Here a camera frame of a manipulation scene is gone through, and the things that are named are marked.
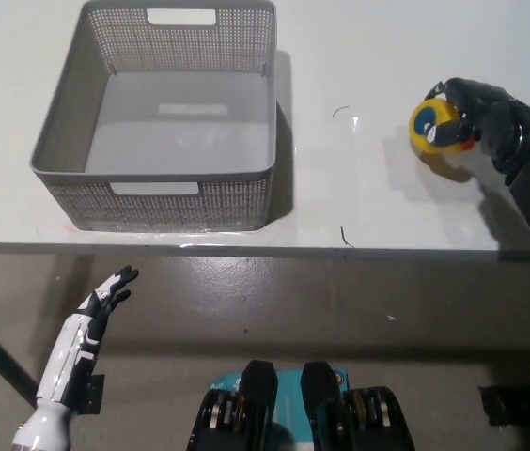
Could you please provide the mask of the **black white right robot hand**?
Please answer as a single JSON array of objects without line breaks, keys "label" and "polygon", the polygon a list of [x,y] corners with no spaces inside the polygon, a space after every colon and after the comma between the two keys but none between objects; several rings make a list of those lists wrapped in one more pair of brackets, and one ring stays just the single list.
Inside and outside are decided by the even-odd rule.
[{"label": "black white right robot hand", "polygon": [[530,146],[530,107],[502,87],[453,77],[439,82],[426,96],[440,98],[457,116],[444,123],[425,123],[427,144],[449,148],[473,141],[498,163],[515,161]]}]

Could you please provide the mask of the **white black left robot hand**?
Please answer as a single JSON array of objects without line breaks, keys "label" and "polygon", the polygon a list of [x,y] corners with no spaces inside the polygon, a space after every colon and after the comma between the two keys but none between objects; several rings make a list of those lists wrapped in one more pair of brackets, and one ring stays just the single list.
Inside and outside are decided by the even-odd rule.
[{"label": "white black left robot hand", "polygon": [[130,265],[94,288],[63,323],[36,393],[78,411],[95,368],[110,314],[131,296],[125,286],[139,275]]}]

